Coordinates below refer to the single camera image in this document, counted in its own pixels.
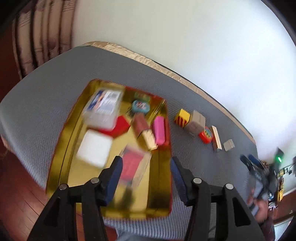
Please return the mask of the person right hand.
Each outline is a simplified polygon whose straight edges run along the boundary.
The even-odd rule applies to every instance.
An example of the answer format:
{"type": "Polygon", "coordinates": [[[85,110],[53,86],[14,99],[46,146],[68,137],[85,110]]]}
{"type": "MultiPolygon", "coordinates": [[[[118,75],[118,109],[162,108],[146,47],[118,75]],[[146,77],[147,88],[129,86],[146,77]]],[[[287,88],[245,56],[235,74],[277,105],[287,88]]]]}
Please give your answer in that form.
{"type": "Polygon", "coordinates": [[[258,207],[258,211],[255,215],[255,219],[258,223],[263,223],[268,218],[268,201],[263,199],[254,198],[255,189],[252,188],[248,196],[247,204],[255,204],[258,207]]]}

